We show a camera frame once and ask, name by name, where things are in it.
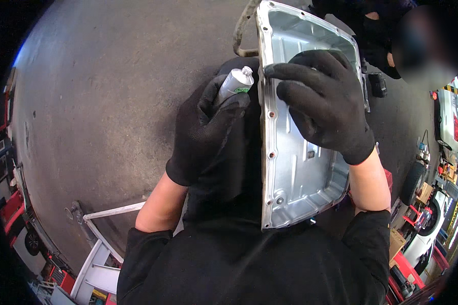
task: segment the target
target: black shirt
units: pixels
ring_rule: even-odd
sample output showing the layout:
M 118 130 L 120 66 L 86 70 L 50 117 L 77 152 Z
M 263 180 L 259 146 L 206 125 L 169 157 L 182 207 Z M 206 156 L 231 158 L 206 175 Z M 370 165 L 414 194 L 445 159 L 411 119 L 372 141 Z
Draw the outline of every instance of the black shirt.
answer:
M 361 212 L 342 240 L 317 225 L 261 233 L 216 219 L 128 234 L 119 304 L 381 304 L 387 291 L 390 213 Z

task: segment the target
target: black glove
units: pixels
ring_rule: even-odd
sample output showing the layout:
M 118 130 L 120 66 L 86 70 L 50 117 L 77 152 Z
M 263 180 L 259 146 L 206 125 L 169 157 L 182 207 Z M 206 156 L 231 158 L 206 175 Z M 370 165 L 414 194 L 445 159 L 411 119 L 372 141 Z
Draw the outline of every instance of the black glove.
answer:
M 366 123 L 361 85 L 341 52 L 301 52 L 290 63 L 268 65 L 264 72 L 282 80 L 276 94 L 290 106 L 307 141 L 339 151 L 351 165 L 371 154 L 375 140 Z
M 250 103 L 247 93 L 238 93 L 214 109 L 217 92 L 227 75 L 214 78 L 200 94 L 200 87 L 178 110 L 173 154 L 166 174 L 181 186 L 194 184 L 224 147 L 233 122 L 244 116 Z

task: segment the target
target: car wheel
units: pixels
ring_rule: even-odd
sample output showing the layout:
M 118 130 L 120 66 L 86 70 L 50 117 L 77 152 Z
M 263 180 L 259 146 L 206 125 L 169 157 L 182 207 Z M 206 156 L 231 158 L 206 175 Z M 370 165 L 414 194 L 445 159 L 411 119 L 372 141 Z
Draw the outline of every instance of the car wheel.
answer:
M 438 140 L 438 143 L 443 146 L 444 148 L 447 148 L 452 151 L 451 146 L 449 146 L 445 141 L 443 140 Z
M 405 177 L 404 185 L 399 195 L 400 200 L 407 206 L 413 204 L 416 199 L 416 191 L 421 188 L 425 180 L 426 167 L 419 162 L 414 162 Z
M 39 254 L 41 248 L 41 240 L 35 231 L 27 232 L 25 236 L 25 248 L 32 256 Z

